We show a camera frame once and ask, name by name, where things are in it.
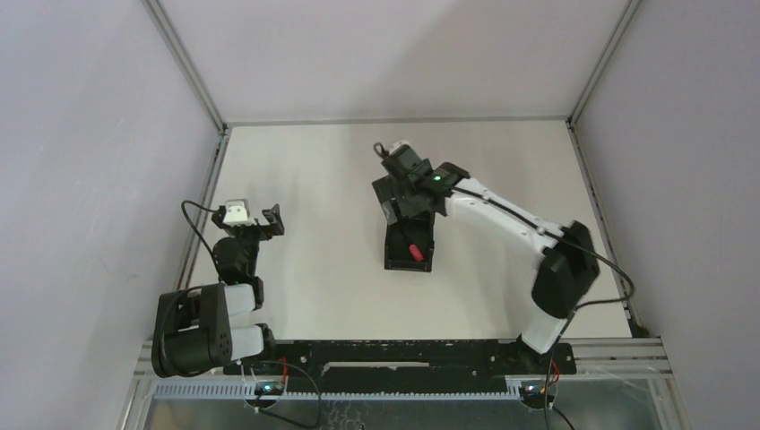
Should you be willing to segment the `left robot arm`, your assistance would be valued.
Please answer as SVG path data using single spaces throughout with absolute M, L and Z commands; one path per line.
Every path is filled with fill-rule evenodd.
M 257 219 L 247 200 L 237 199 L 210 214 L 225 233 L 214 245 L 201 241 L 217 280 L 160 296 L 151 345 L 152 369 L 160 378 L 195 377 L 236 362 L 267 374 L 281 359 L 267 324 L 242 322 L 263 307 L 257 261 L 261 243 L 285 232 L 281 208 L 264 209 Z

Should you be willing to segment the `red handled screwdriver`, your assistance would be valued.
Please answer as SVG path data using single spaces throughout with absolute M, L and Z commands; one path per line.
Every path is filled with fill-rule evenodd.
M 411 240 L 405 238 L 404 239 L 405 245 L 407 246 L 408 252 L 410 254 L 410 257 L 415 262 L 424 262 L 425 261 L 425 255 L 422 253 L 420 248 L 417 244 L 413 243 Z

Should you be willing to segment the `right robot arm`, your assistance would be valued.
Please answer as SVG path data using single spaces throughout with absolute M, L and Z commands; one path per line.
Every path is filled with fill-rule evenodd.
M 423 160 L 415 168 L 387 172 L 372 188 L 389 225 L 435 213 L 494 235 L 530 263 L 536 271 L 534 309 L 518 337 L 518 360 L 531 373 L 552 363 L 552 347 L 600 275 L 590 230 L 582 222 L 563 226 L 533 215 L 449 162 L 432 168 Z

